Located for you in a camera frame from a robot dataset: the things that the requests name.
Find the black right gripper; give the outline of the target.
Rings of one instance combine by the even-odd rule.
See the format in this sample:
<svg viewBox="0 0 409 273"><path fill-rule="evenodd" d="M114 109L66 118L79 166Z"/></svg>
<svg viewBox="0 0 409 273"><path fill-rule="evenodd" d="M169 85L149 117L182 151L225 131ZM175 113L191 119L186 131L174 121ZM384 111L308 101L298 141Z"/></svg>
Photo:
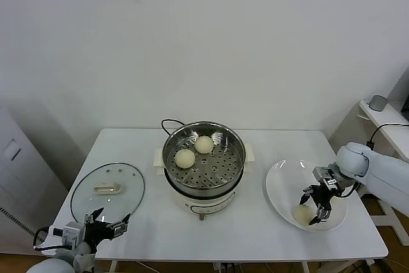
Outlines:
<svg viewBox="0 0 409 273"><path fill-rule="evenodd" d="M324 184L310 185L303 190L303 195L300 198L300 205L304 205L310 197L312 197L316 207L316 215L311 219L309 225L319 224L326 222L330 217L332 206L330 200L332 199L333 192Z"/></svg>

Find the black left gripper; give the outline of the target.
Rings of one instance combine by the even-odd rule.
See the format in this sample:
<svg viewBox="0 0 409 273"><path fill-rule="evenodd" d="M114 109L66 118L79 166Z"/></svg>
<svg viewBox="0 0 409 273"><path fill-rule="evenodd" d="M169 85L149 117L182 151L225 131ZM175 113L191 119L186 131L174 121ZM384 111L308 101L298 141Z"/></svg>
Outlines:
<svg viewBox="0 0 409 273"><path fill-rule="evenodd" d="M103 240L112 240L114 235L122 235L127 231L131 214L127 214L122 220L108 223L96 219L104 211L104 207L86 214L84 217L85 237L84 241L90 247L97 247Z"/></svg>

